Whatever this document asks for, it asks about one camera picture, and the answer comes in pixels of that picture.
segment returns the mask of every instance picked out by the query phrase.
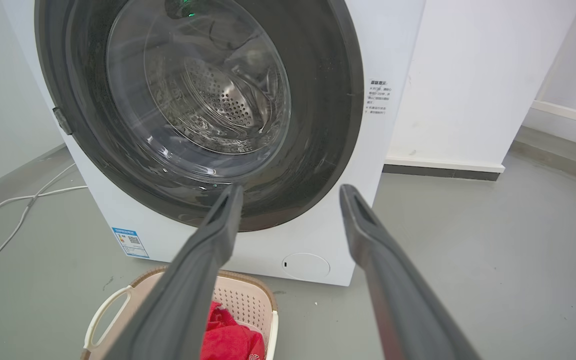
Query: black baseboard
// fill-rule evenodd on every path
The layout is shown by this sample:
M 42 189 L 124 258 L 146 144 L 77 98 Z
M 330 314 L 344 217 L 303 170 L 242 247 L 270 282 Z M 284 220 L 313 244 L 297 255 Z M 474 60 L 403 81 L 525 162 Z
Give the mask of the black baseboard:
M 485 180 L 487 182 L 496 182 L 499 178 L 498 172 L 455 170 L 454 168 L 432 168 L 391 164 L 385 164 L 381 172 L 387 174 L 434 176 L 437 178 Z

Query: power cord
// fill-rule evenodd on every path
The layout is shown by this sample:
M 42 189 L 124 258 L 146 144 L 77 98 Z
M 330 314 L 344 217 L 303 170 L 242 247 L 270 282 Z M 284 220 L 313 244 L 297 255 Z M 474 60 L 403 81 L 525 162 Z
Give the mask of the power cord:
M 26 205 L 25 209 L 23 209 L 23 212 L 21 214 L 21 219 L 19 219 L 19 223 L 16 224 L 16 227 L 14 228 L 13 232 L 10 234 L 10 236 L 6 239 L 6 241 L 4 241 L 3 244 L 1 244 L 0 246 L 0 252 L 2 251 L 2 249 L 10 242 L 10 240 L 14 237 L 15 234 L 17 234 L 19 228 L 21 228 L 21 224 L 23 224 L 24 219 L 26 218 L 26 214 L 28 214 L 28 210 L 30 210 L 30 207 L 32 207 L 32 205 L 35 203 L 35 201 L 37 200 L 37 198 L 40 198 L 42 196 L 49 196 L 49 195 L 54 195 L 54 194 L 60 194 L 63 192 L 69 192 L 69 191 L 75 191 L 77 189 L 86 189 L 87 186 L 74 186 L 74 187 L 68 187 L 66 189 L 59 189 L 59 190 L 55 190 L 55 191 L 50 191 L 50 192 L 46 192 L 46 193 L 42 193 L 43 191 L 45 191 L 45 189 L 47 187 L 50 186 L 50 184 L 54 183 L 55 180 L 57 180 L 61 175 L 63 175 L 64 173 L 66 173 L 66 171 L 68 171 L 68 169 L 70 169 L 71 167 L 75 166 L 75 164 L 71 164 L 71 166 L 66 167 L 62 172 L 60 172 L 59 174 L 57 174 L 57 176 L 53 177 L 52 180 L 50 180 L 49 182 L 46 183 L 46 185 L 43 185 L 41 187 L 41 189 L 39 189 L 39 191 L 37 191 L 36 194 L 34 195 L 28 195 L 28 196 L 19 196 L 19 197 L 13 197 L 13 198 L 9 198 L 7 200 L 4 200 L 2 202 L 0 202 L 0 207 L 3 207 L 4 205 L 6 205 L 7 203 L 12 203 L 13 201 L 17 201 L 17 200 L 23 200 L 23 199 L 31 199 L 28 202 L 28 205 Z

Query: white basket handle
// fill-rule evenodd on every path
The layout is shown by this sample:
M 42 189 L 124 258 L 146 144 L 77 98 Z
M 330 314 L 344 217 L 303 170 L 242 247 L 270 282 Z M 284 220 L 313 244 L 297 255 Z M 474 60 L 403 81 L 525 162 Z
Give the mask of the white basket handle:
M 91 351 L 92 349 L 98 347 L 99 344 L 101 344 L 104 341 L 104 338 L 106 337 L 108 331 L 110 330 L 110 328 L 112 328 L 113 324 L 115 323 L 115 321 L 117 320 L 119 315 L 121 315 L 123 310 L 126 308 L 126 305 L 128 305 L 128 301 L 130 301 L 130 299 L 132 297 L 131 293 L 133 292 L 133 290 L 134 290 L 134 287 L 128 285 L 128 286 L 124 287 L 123 289 L 119 289 L 119 290 L 115 291 L 114 294 L 110 295 L 109 298 L 105 299 L 105 301 L 101 304 L 101 306 L 94 313 L 92 320 L 90 320 L 90 324 L 88 325 L 88 328 L 86 331 L 86 337 L 84 338 L 84 349 Z M 106 310 L 108 310 L 110 305 L 112 305 L 123 294 L 128 294 L 128 297 L 123 302 L 123 305 L 121 305 L 121 309 L 119 309 L 119 311 L 117 312 L 117 315 L 114 315 L 114 319 L 112 319 L 112 321 L 110 322 L 108 327 L 105 328 L 105 331 L 103 331 L 103 335 L 101 335 L 101 337 L 99 337 L 98 342 L 93 342 L 92 337 L 95 333 L 95 330 L 97 329 L 97 325 L 99 325 L 99 321 L 101 320 L 101 317 L 104 315 Z

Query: pink laundry basket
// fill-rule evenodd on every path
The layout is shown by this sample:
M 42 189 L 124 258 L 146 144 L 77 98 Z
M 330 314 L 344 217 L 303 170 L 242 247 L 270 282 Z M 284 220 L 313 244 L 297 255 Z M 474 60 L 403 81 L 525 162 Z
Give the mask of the pink laundry basket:
M 121 330 L 130 322 L 164 271 L 166 271 L 166 266 L 146 272 L 130 285 L 117 290 L 102 303 L 87 328 L 81 360 L 104 358 Z M 93 342 L 95 330 L 104 312 L 123 294 L 127 294 L 127 297 L 121 309 L 103 331 L 99 340 Z M 219 271 L 212 292 L 212 300 L 224 305 L 237 323 L 261 333 L 265 346 L 265 358 L 273 360 L 277 344 L 279 315 L 275 296 L 263 282 L 240 273 Z

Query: white cable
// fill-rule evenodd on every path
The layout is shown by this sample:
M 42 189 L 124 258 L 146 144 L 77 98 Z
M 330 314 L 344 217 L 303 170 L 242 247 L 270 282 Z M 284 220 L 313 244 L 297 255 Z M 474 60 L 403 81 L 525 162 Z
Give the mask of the white cable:
M 10 234 L 10 236 L 6 239 L 6 241 L 4 241 L 3 244 L 1 244 L 0 252 L 10 242 L 10 240 L 14 237 L 14 235 L 17 234 L 19 228 L 21 228 L 21 224 L 24 222 L 24 219 L 26 218 L 26 214 L 28 214 L 28 210 L 30 210 L 30 207 L 32 207 L 32 205 L 35 203 L 35 200 L 37 200 L 37 198 L 39 198 L 39 196 L 48 196 L 48 195 L 57 194 L 60 192 L 75 190 L 75 187 L 70 187 L 68 189 L 61 189 L 61 190 L 56 190 L 56 191 L 51 191 L 51 192 L 48 192 L 45 194 L 41 194 L 48 186 L 50 186 L 50 184 L 52 184 L 55 180 L 57 180 L 57 178 L 59 178 L 63 173 L 66 173 L 66 171 L 68 171 L 68 169 L 70 169 L 73 166 L 75 166 L 75 164 L 71 164 L 71 166 L 66 167 L 65 169 L 63 169 L 62 172 L 58 173 L 57 176 L 53 177 L 52 180 L 50 180 L 49 182 L 46 182 L 46 185 L 43 185 L 43 187 L 41 187 L 41 189 L 39 189 L 39 191 L 37 191 L 37 193 L 34 194 L 34 196 L 20 196 L 18 198 L 9 198 L 9 199 L 5 200 L 4 202 L 0 203 L 0 207 L 2 207 L 3 205 L 10 203 L 11 201 L 21 200 L 21 199 L 31 199 L 28 202 L 28 205 L 26 205 L 25 209 L 23 209 L 23 212 L 21 214 L 21 219 L 19 219 L 19 223 L 16 224 L 16 227 L 14 228 L 14 230 Z M 85 187 L 86 186 L 77 186 L 76 189 L 82 189 Z

